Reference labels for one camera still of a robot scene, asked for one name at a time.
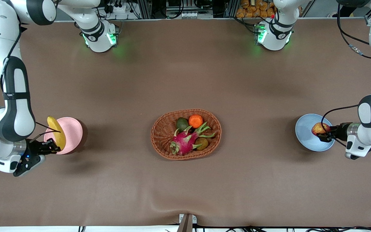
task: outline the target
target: yellow banana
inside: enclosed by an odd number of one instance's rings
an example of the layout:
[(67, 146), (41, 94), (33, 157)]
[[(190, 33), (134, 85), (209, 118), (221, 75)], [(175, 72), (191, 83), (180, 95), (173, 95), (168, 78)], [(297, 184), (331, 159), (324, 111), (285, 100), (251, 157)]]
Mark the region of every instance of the yellow banana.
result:
[(55, 129), (56, 131), (61, 132), (61, 133), (54, 132), (53, 135), (55, 137), (55, 144), (58, 147), (60, 147), (61, 150), (63, 150), (65, 148), (65, 144), (67, 142), (67, 140), (65, 138), (64, 131), (62, 130), (62, 128), (59, 125), (58, 121), (56, 119), (54, 119), (53, 117), (51, 117), (51, 116), (48, 116), (47, 123), (48, 123), (48, 126), (50, 128)]

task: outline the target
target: pink dragon fruit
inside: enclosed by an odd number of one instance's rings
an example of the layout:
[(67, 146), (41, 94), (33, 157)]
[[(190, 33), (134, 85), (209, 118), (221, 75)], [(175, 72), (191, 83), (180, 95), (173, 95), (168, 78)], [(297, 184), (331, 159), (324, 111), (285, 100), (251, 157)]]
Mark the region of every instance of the pink dragon fruit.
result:
[(197, 128), (192, 134), (189, 134), (188, 131), (190, 130), (191, 126), (187, 127), (183, 132), (177, 135), (177, 132), (179, 129), (177, 129), (174, 132), (173, 140), (170, 144), (170, 150), (175, 155), (185, 155), (187, 152), (190, 152), (191, 150), (200, 147), (201, 144), (195, 145), (194, 142), (198, 137), (204, 137), (204, 138), (211, 138), (215, 135), (201, 135), (203, 131), (207, 129), (211, 129), (209, 126), (206, 125), (207, 122), (205, 122), (203, 125), (201, 125), (199, 128)]

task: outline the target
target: avocado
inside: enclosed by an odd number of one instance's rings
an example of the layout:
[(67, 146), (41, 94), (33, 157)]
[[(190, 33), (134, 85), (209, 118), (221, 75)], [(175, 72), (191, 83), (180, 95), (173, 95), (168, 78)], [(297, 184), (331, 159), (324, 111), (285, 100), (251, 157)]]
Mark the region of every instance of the avocado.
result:
[(185, 119), (185, 118), (178, 118), (177, 119), (177, 129), (179, 129), (180, 132), (183, 132), (188, 126), (190, 126), (188, 124), (188, 120)]

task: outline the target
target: wicker basket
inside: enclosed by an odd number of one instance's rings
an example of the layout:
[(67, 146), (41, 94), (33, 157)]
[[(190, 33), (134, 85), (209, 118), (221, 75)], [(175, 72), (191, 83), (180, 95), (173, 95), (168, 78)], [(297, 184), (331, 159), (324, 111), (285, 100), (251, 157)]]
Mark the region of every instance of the wicker basket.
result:
[[(211, 135), (215, 133), (213, 138), (207, 138), (209, 141), (209, 146), (202, 151), (190, 151), (189, 153), (181, 155), (173, 155), (169, 146), (171, 140), (174, 136), (176, 130), (176, 122), (180, 117), (188, 119), (193, 114), (199, 114), (202, 116), (203, 121), (207, 122), (207, 125), (212, 129), (203, 132), (203, 135)], [(194, 158), (204, 157), (214, 151), (218, 146), (221, 139), (221, 126), (218, 119), (210, 112), (200, 109), (191, 109), (191, 110), (179, 110), (170, 113), (166, 113), (157, 119), (154, 123), (153, 128), (151, 129), (151, 143), (153, 144), (154, 149), (162, 157), (169, 160), (189, 160)]]

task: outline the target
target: red apple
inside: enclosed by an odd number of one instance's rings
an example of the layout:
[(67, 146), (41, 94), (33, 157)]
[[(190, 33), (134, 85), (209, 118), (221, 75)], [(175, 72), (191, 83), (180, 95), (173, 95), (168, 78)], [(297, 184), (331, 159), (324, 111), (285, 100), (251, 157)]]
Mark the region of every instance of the red apple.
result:
[[(330, 132), (330, 126), (323, 123), (324, 129), (326, 129), (327, 132)], [(312, 128), (312, 133), (317, 136), (317, 134), (325, 134), (326, 131), (324, 131), (323, 127), (321, 126), (321, 123), (316, 123)]]

